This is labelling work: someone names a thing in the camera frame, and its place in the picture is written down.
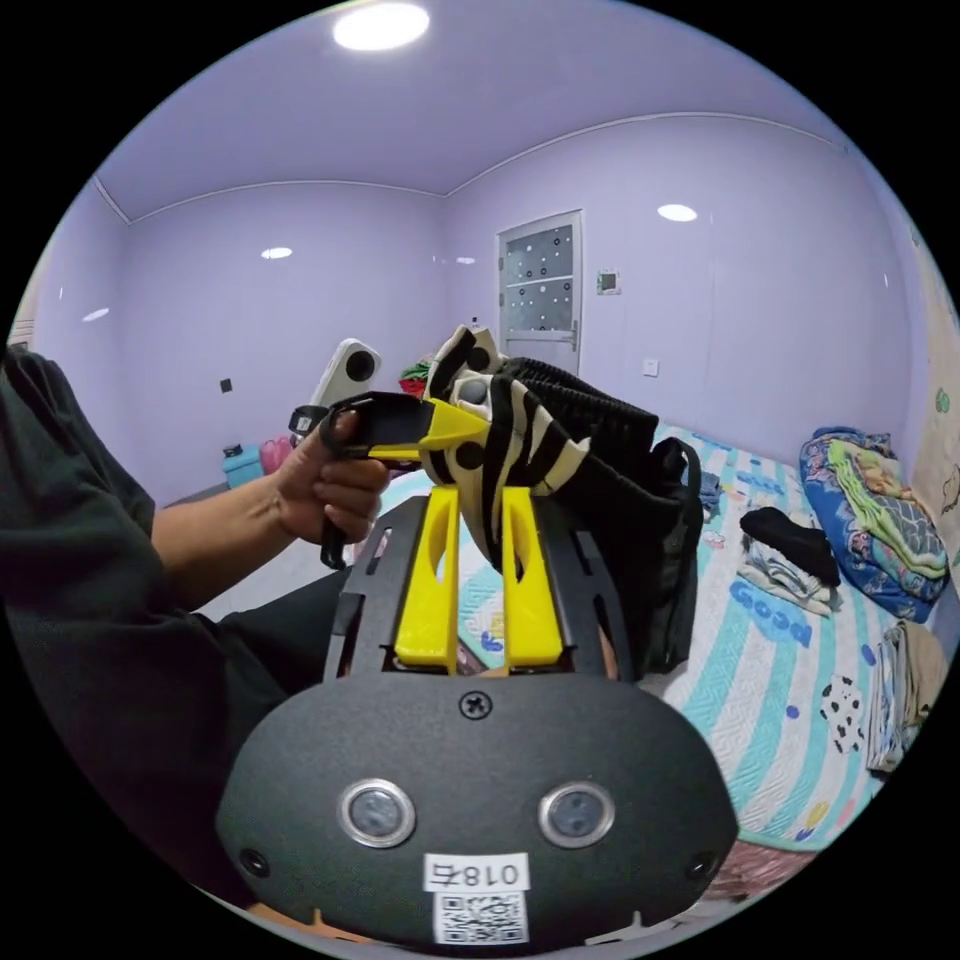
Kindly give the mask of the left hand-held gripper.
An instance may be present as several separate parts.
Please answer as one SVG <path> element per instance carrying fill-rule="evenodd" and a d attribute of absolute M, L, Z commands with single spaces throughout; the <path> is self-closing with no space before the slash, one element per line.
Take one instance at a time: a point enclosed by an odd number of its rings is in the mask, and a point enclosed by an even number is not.
<path fill-rule="evenodd" d="M 372 528 L 373 505 L 393 469 L 442 459 L 487 438 L 489 422 L 443 401 L 366 392 L 327 405 L 297 407 L 290 418 L 294 517 L 313 516 L 308 539 L 331 570 Z"/>

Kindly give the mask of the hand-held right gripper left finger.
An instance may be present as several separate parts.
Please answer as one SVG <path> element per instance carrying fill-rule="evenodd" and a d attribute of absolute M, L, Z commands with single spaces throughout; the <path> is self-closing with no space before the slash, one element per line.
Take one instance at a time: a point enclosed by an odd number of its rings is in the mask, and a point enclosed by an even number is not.
<path fill-rule="evenodd" d="M 394 641 L 405 668 L 457 670 L 459 494 L 436 487 L 426 499 Z"/>

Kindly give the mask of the person's left hand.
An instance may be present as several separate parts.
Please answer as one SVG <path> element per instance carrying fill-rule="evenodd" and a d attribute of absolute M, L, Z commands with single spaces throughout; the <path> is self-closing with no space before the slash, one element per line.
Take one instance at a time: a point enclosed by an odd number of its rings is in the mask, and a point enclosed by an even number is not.
<path fill-rule="evenodd" d="M 270 477 L 272 507 L 288 537 L 319 546 L 329 531 L 347 545 L 367 538 L 389 475 L 372 459 L 347 459 L 315 430 Z"/>

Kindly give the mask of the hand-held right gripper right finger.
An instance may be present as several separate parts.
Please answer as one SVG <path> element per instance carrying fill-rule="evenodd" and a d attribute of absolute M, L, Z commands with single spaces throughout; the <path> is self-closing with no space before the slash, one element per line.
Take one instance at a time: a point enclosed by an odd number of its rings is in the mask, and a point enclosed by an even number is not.
<path fill-rule="evenodd" d="M 504 489 L 502 534 L 505 663 L 510 669 L 553 666 L 563 639 L 528 489 Z"/>

